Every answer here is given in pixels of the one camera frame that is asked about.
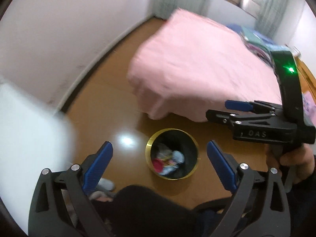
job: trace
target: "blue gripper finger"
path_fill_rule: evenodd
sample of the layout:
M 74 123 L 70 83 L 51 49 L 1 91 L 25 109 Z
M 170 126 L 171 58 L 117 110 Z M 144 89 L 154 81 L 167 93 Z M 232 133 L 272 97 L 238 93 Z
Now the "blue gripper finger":
M 89 195 L 93 192 L 99 183 L 106 167 L 111 161 L 113 156 L 113 146 L 110 142 L 105 142 L 100 150 L 98 156 L 86 171 L 83 177 L 83 192 Z
M 207 144 L 207 156 L 225 190 L 234 193 L 237 190 L 236 174 L 224 158 L 221 150 L 213 141 Z
M 253 106 L 249 102 L 232 101 L 232 100 L 225 101 L 225 108 L 228 110 L 245 111 L 245 112 L 253 110 Z

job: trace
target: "pink blanket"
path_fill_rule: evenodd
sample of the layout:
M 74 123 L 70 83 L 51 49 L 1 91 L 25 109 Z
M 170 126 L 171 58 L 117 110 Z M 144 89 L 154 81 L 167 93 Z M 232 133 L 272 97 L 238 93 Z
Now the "pink blanket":
M 175 113 L 206 121 L 226 100 L 281 104 L 272 68 L 225 26 L 176 10 L 131 61 L 127 74 L 140 109 L 151 119 Z

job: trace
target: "wall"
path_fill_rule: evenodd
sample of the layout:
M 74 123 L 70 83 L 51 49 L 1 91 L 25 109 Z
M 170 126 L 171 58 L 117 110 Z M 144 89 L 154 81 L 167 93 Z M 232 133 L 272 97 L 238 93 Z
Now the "wall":
M 0 74 L 62 106 L 87 71 L 152 14 L 152 0 L 13 0 L 0 21 Z
M 316 17 L 307 3 L 304 5 L 302 17 L 290 41 L 301 53 L 301 60 L 316 76 Z
M 254 29 L 256 23 L 253 16 L 226 0 L 211 0 L 206 16 L 223 25 L 235 23 Z
M 295 33 L 295 30 L 298 26 L 298 23 L 301 19 L 304 5 L 305 5 L 305 0 L 289 0 L 288 1 L 288 6 L 285 10 L 284 17 L 273 38 L 273 40 L 277 44 L 289 45 L 289 42 L 292 39 Z

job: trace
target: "metal screw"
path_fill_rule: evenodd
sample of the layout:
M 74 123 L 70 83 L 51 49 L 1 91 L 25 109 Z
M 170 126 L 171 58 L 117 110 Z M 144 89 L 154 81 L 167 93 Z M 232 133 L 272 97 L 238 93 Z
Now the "metal screw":
M 71 166 L 71 170 L 72 171 L 77 171 L 80 168 L 80 166 L 78 164 L 72 165 Z
M 271 168 L 271 169 L 270 169 L 270 171 L 271 171 L 271 173 L 272 173 L 272 174 L 276 174 L 276 173 L 277 173 L 277 169 L 276 169 L 276 168 L 274 168 L 274 167 L 273 167 L 273 168 Z
M 240 164 L 241 169 L 243 170 L 247 170 L 249 168 L 249 166 L 246 163 L 241 163 Z
M 42 174 L 43 175 L 47 175 L 49 173 L 49 169 L 48 168 L 45 168 L 42 170 Z

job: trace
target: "floor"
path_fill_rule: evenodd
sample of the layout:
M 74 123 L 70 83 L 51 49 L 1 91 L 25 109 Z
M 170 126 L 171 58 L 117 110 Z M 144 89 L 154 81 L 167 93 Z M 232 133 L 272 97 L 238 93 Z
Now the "floor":
M 193 208 L 202 202 L 230 196 L 206 156 L 208 141 L 216 140 L 224 152 L 233 154 L 239 163 L 246 162 L 255 170 L 266 170 L 265 155 L 262 144 L 232 140 L 225 126 L 196 123 L 174 114 L 154 121 L 138 110 L 125 78 L 128 64 L 139 45 L 163 23 L 151 19 L 132 32 L 89 79 L 67 114 L 78 136 L 76 163 L 95 153 L 104 141 L 110 141 L 114 154 L 104 177 L 114 181 L 116 190 L 141 184 Z M 191 177 L 170 181 L 149 170 L 145 160 L 146 143 L 151 135 L 164 128 L 184 130 L 197 140 L 200 159 Z

